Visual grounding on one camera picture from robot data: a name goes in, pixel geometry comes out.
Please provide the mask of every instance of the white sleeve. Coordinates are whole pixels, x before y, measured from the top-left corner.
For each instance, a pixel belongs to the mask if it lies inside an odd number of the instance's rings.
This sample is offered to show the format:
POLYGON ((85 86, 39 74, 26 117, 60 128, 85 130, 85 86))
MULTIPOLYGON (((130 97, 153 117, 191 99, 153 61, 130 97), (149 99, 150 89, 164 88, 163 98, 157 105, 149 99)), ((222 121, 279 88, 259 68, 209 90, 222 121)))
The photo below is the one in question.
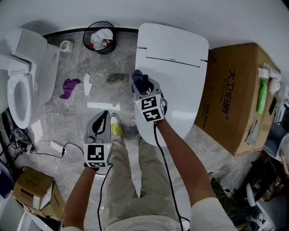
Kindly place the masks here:
POLYGON ((60 231, 81 231, 81 230, 76 227, 65 227, 65 228, 60 229, 60 231))
POLYGON ((236 231, 217 198, 206 198, 191 208, 190 231, 236 231))

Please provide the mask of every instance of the white wall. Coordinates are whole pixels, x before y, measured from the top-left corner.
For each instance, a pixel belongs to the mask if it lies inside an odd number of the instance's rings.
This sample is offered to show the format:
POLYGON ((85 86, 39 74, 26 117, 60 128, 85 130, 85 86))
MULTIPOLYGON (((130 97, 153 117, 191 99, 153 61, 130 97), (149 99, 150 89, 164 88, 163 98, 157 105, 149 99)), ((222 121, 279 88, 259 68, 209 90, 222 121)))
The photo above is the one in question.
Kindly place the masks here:
POLYGON ((1 35, 23 24, 47 34, 99 20, 126 28, 174 26, 206 37, 210 48, 256 42, 289 80, 289 10, 281 0, 0 1, 1 35))

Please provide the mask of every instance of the purple cloth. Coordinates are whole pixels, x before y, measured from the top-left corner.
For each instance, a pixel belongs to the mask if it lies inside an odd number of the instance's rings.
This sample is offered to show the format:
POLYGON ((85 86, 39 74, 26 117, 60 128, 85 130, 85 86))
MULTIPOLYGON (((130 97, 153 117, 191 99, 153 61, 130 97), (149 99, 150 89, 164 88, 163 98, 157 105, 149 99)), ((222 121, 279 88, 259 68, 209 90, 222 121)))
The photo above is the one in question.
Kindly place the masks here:
POLYGON ((79 79, 72 79, 72 80, 67 79, 66 81, 64 81, 64 84, 62 86, 63 94, 60 96, 60 98, 68 99, 72 93, 72 90, 78 83, 81 83, 79 79))

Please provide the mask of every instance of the yellow sneaker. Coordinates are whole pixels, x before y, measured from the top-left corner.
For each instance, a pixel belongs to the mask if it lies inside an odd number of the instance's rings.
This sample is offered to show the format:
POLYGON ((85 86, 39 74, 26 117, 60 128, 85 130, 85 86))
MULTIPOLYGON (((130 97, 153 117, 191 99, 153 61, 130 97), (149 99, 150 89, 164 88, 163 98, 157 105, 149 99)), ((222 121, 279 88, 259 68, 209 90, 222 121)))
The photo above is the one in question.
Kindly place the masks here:
POLYGON ((121 130, 121 119, 117 113, 112 113, 110 115, 110 127, 111 127, 111 137, 115 134, 120 134, 123 138, 123 132, 121 130))

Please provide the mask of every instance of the toilet paper roll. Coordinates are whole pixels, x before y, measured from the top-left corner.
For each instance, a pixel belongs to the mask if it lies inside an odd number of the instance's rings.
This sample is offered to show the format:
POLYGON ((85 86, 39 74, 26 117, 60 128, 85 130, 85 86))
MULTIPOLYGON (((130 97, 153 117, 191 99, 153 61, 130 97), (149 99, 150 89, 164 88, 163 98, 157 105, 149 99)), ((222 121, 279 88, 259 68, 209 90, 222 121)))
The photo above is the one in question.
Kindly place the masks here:
POLYGON ((60 44, 60 50, 64 53, 70 53, 72 52, 73 50, 73 42, 71 41, 63 41, 61 44, 60 44))

